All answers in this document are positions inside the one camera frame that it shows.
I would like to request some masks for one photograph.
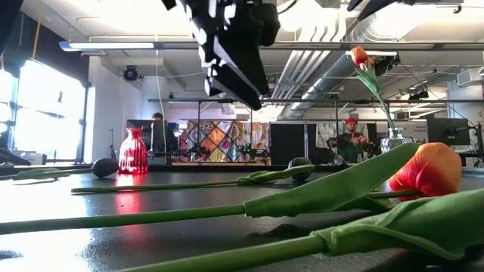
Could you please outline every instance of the black table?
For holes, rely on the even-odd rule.
[[[0,183],[0,221],[69,218],[152,212],[242,203],[296,186],[291,181],[265,187],[217,187],[138,193],[71,196],[73,187],[224,181],[247,173],[150,173],[142,178],[97,180],[74,175],[55,182]],[[314,178],[325,175],[316,173]],[[484,179],[464,178],[462,190],[483,187]],[[243,215],[93,230],[59,230],[0,236],[0,271],[112,271],[177,258],[220,252],[305,236],[342,224],[362,212],[331,212],[297,218],[245,218]],[[484,258],[448,263],[431,271],[483,271]],[[250,271],[428,271],[440,264],[430,256],[389,249],[321,260],[307,256]]]

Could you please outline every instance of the colorful artwork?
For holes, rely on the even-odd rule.
[[[200,144],[210,151],[208,160],[211,162],[245,162],[240,148],[250,142],[255,148],[268,150],[269,125],[238,121],[200,121]],[[197,120],[188,122],[185,149],[190,149],[198,143]]]

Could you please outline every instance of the red vase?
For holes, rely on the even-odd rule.
[[[119,152],[119,169],[120,174],[146,174],[148,173],[148,157],[146,146],[141,139],[140,128],[127,128],[128,137],[121,144]]]

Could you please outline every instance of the bright window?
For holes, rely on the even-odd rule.
[[[48,159],[76,159],[84,98],[78,80],[27,61],[20,69],[15,148],[44,153]]]

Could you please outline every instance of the black ball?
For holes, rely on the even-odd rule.
[[[294,158],[289,162],[289,165],[287,166],[288,168],[294,167],[294,166],[300,166],[300,165],[310,165],[312,162],[307,159],[307,158]],[[293,179],[295,181],[306,181],[310,176],[312,175],[312,170],[310,172],[303,172],[299,173],[293,176]]]
[[[92,165],[92,174],[98,178],[105,178],[118,171],[118,160],[111,158],[98,159]]]

